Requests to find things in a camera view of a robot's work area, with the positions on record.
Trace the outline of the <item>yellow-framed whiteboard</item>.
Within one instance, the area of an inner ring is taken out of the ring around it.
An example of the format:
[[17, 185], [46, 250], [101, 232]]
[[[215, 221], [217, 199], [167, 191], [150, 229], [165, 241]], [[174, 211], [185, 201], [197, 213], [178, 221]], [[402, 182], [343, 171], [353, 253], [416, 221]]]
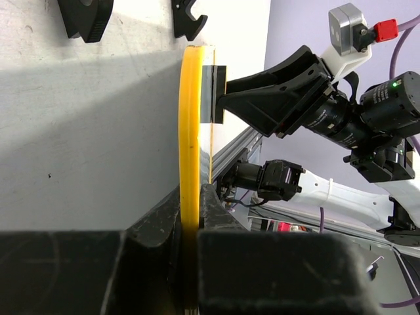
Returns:
[[186, 47], [178, 96], [182, 313], [197, 314], [196, 234], [200, 225], [200, 121], [203, 67], [215, 63], [212, 46]]

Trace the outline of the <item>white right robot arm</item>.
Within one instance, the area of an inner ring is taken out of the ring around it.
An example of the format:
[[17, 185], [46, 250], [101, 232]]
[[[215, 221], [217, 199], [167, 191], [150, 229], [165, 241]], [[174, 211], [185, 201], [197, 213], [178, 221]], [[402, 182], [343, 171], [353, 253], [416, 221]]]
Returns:
[[238, 116], [265, 137], [304, 127], [349, 151], [344, 162], [385, 190], [371, 194], [277, 159], [264, 165], [237, 157], [217, 178], [219, 196], [233, 188], [254, 191], [263, 203], [291, 201], [329, 209], [364, 223], [388, 242], [419, 245], [419, 75], [405, 72], [347, 96], [341, 80], [358, 88], [356, 69], [369, 48], [321, 56], [307, 46], [262, 72], [231, 80], [217, 97], [217, 110]]

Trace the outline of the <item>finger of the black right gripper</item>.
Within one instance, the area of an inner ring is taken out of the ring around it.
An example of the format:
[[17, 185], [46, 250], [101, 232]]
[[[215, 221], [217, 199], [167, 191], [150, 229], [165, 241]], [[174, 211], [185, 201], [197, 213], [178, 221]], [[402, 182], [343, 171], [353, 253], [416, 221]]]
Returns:
[[295, 79], [248, 91], [225, 94], [217, 105], [269, 137], [290, 135], [325, 101], [330, 75], [321, 64], [313, 64]]

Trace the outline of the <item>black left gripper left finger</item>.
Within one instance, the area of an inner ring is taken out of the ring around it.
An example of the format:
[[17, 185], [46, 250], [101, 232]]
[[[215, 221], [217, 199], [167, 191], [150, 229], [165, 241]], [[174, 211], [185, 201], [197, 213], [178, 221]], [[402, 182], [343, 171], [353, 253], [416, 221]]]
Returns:
[[125, 230], [1, 233], [2, 314], [180, 314], [179, 191]]

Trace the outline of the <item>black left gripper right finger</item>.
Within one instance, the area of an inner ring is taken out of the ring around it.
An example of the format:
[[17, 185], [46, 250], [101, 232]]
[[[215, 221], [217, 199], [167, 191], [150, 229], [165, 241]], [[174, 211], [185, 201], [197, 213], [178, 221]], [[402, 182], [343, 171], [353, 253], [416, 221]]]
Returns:
[[200, 192], [198, 306], [201, 314], [378, 314], [363, 259], [343, 236], [251, 232]]

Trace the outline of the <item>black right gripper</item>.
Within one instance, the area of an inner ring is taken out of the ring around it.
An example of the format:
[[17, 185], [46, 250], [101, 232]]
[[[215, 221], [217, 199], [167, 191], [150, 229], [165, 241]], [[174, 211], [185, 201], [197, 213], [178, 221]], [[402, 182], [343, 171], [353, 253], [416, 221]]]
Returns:
[[407, 154], [419, 133], [419, 74], [408, 71], [370, 87], [359, 100], [347, 97], [336, 85], [304, 73], [318, 57], [306, 45], [261, 72], [228, 81], [226, 93], [280, 84], [289, 94], [278, 129], [284, 137], [304, 127], [350, 150], [344, 162], [368, 182], [413, 179]]

